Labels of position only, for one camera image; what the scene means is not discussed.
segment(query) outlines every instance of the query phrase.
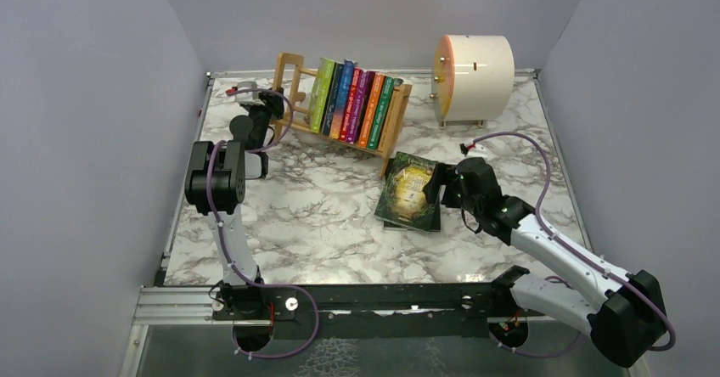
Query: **red book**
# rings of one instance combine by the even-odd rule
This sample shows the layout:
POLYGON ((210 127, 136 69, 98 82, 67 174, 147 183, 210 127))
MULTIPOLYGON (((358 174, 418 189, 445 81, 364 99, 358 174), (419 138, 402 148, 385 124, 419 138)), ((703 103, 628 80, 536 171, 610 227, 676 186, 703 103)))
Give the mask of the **red book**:
POLYGON ((350 85, 350 93, 347 94, 347 103, 345 107, 345 115, 342 117, 342 129, 340 130, 340 141, 347 141, 347 133, 350 129, 350 121, 352 119, 352 109, 355 107, 355 96, 357 95, 357 84, 360 82, 360 77, 363 75, 363 70, 357 67, 352 72, 352 84, 350 85))

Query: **back wall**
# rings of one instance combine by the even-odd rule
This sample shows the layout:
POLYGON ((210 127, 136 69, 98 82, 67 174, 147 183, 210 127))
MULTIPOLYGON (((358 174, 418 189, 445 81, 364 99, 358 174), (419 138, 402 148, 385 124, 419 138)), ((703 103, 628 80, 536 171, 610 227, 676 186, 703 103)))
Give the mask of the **back wall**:
POLYGON ((210 71, 273 69, 278 52, 427 69, 444 34, 504 35, 542 68, 580 0, 168 0, 210 71))

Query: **white marble surface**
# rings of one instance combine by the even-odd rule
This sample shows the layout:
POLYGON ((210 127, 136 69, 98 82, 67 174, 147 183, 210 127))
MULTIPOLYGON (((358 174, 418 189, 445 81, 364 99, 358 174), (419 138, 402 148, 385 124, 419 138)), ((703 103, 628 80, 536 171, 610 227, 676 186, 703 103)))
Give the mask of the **white marble surface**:
MULTIPOLYGON (((201 139, 231 138, 228 124, 240 114, 240 108, 225 90, 238 80, 216 80, 201 139)), ((267 78, 254 80, 259 87, 272 83, 267 78)), ((544 214, 582 243, 565 178, 529 77, 515 79, 507 109, 485 129, 439 129, 428 98, 430 78, 408 76, 406 82, 413 85, 413 91, 396 150, 457 163, 463 158, 459 143, 489 132, 528 134, 553 156, 553 182, 544 214)), ((311 86, 312 80, 304 80, 301 90, 309 92, 311 86)), ((458 211, 442 210, 438 234, 384 231, 373 215, 382 186, 380 157, 294 132, 269 155, 267 179, 247 183, 242 206, 250 248, 268 283, 473 282, 492 280, 513 264, 538 275, 550 274, 543 264, 515 248, 487 234, 472 234, 458 211)), ((528 143, 494 138, 473 155, 483 156, 493 165, 506 194, 534 205, 543 187, 543 163, 528 143)), ((194 208, 185 205, 166 284, 214 284, 221 276, 210 229, 194 208)))

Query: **lime green book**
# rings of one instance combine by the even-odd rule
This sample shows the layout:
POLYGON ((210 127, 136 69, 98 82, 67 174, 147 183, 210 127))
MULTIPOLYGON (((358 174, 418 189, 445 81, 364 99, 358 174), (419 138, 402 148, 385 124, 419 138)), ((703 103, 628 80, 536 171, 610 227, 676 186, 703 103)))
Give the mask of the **lime green book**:
POLYGON ((383 89, 380 92, 380 101, 378 101, 378 109, 375 111, 375 119, 373 120, 373 127, 370 129, 370 138, 368 139, 368 149, 377 149, 378 143, 380 142, 380 133, 382 132, 382 126, 385 122, 385 114, 387 114, 387 107, 390 105, 390 98, 392 96, 392 88, 395 86, 395 79, 389 76, 385 77, 383 83, 383 89))
POLYGON ((325 106, 328 103, 328 94, 330 91, 330 83, 333 81, 333 72, 335 71, 335 62, 325 57, 320 58, 320 66, 318 67, 318 75, 315 80, 319 85, 318 97, 311 112, 310 131, 318 133, 323 126, 323 115, 325 114, 325 106))

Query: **bookshelf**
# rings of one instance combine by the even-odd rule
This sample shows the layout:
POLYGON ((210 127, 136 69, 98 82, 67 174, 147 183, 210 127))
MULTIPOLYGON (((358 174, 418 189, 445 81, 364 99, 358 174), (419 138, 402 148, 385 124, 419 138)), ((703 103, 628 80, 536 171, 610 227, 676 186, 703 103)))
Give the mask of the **bookshelf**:
MULTIPOLYGON (((275 67, 275 77, 273 79, 273 90, 277 90, 282 85, 285 67, 287 65, 293 65, 295 67, 295 69, 293 70, 292 81, 290 82, 290 92, 288 93, 287 97, 290 101, 292 101, 293 106, 295 107, 295 112, 297 114, 303 115, 309 114, 310 110, 299 106, 299 103, 305 101, 306 98, 306 94, 304 92, 298 91, 300 87, 300 79, 302 78, 302 75, 317 75, 317 72, 315 70, 305 68, 304 61, 305 58, 299 54, 280 53, 278 55, 278 63, 275 67)), ((392 99, 387 110, 387 115, 385 117, 385 124, 383 125, 383 129, 380 134, 380 143, 378 144, 377 149, 365 149, 355 145, 354 143, 347 143, 337 139, 332 139, 323 135, 322 133, 311 132, 310 126, 305 121, 303 121, 302 116, 298 116, 297 114, 295 115, 293 123, 290 127, 292 129, 295 129, 296 131, 316 135, 325 140, 336 142, 349 148, 357 149, 359 151, 381 157, 383 160, 383 164, 380 168, 380 176, 383 177, 385 175, 385 170, 387 169, 388 163, 390 162, 392 151, 395 150, 397 137, 400 135, 400 131, 402 130, 402 120, 405 117, 405 109, 408 107, 408 100, 410 99, 410 91, 412 90, 412 88, 413 86, 409 84, 402 84, 401 86, 394 88, 392 99)), ((290 110, 286 110, 283 118, 275 121, 275 139, 277 139, 277 136, 289 123, 290 110)))

